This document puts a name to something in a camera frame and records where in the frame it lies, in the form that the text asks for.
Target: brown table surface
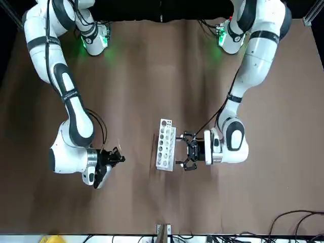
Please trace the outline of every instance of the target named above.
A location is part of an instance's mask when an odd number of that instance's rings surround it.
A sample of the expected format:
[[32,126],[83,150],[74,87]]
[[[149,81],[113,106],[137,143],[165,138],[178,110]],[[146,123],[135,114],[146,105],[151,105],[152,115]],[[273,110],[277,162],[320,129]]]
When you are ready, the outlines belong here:
[[[48,150],[67,115],[19,33],[0,93],[0,233],[144,234],[165,222],[174,234],[266,234],[280,213],[324,210],[324,72],[302,21],[293,21],[266,81],[239,108],[248,160],[201,163],[189,173],[155,170],[159,120],[172,119],[178,132],[200,127],[222,104],[244,48],[225,54],[196,21],[113,23],[110,48],[98,57],[72,33],[61,44],[84,103],[107,124],[106,149],[120,144],[127,161],[100,190],[80,173],[49,170]],[[184,149],[177,146],[178,159]],[[302,216],[279,220],[274,233],[293,233]],[[300,234],[323,224],[314,216]]]

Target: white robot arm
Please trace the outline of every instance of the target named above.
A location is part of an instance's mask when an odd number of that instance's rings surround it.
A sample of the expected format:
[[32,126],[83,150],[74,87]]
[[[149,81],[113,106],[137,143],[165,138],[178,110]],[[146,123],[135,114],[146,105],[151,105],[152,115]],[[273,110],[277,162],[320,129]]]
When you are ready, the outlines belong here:
[[193,166],[181,164],[185,170],[195,170],[195,160],[204,160],[207,165],[215,163],[239,163],[247,159],[249,147],[245,128],[237,117],[237,109],[244,93],[265,80],[279,41],[289,30],[292,16],[289,8],[280,0],[232,0],[234,14],[224,23],[225,34],[221,47],[229,54],[237,53],[244,35],[251,33],[243,57],[227,98],[216,115],[215,127],[205,130],[204,138],[196,134],[188,142],[188,157]]
[[88,8],[94,1],[38,0],[23,16],[27,48],[40,78],[51,84],[62,98],[68,120],[64,121],[49,153],[50,167],[55,173],[81,172],[87,185],[100,188],[118,162],[125,161],[115,148],[113,151],[90,148],[94,126],[88,116],[73,76],[64,59],[57,37],[75,27],[90,39],[86,43],[89,54],[99,55],[107,44],[100,41],[107,31],[93,18]]

